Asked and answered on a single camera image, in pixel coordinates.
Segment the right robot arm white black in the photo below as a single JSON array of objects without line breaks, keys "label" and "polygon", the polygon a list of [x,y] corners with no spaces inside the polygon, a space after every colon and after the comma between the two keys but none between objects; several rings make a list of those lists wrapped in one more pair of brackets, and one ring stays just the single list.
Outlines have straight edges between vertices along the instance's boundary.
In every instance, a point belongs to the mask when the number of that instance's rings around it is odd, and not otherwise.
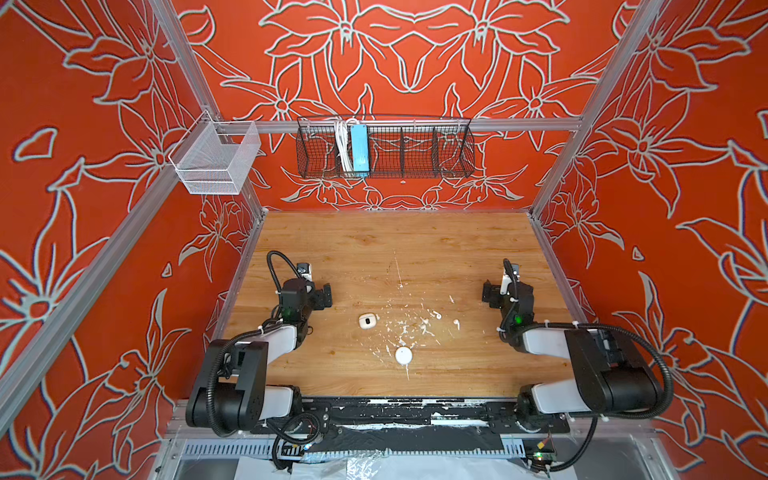
[{"label": "right robot arm white black", "polygon": [[500,284],[483,284],[482,301],[500,312],[500,340],[514,350],[564,359],[571,379],[525,385],[514,417],[537,430],[561,415],[649,419],[664,413],[674,399],[671,369],[640,335],[600,323],[537,322],[534,288],[519,266],[503,261]]}]

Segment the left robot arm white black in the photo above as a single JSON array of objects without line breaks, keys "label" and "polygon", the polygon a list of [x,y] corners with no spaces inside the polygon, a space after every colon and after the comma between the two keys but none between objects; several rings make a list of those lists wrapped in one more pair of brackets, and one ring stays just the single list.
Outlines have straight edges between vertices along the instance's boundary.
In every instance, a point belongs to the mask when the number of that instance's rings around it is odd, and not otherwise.
[{"label": "left robot arm white black", "polygon": [[268,367],[295,351],[309,335],[310,317],[333,306],[330,285],[313,281],[309,263],[294,263],[281,251],[266,254],[266,264],[277,295],[277,305],[260,326],[229,339],[210,343],[194,382],[185,422],[219,437],[251,431],[260,424],[280,421],[310,425],[319,421],[305,414],[300,389],[267,383]]}]

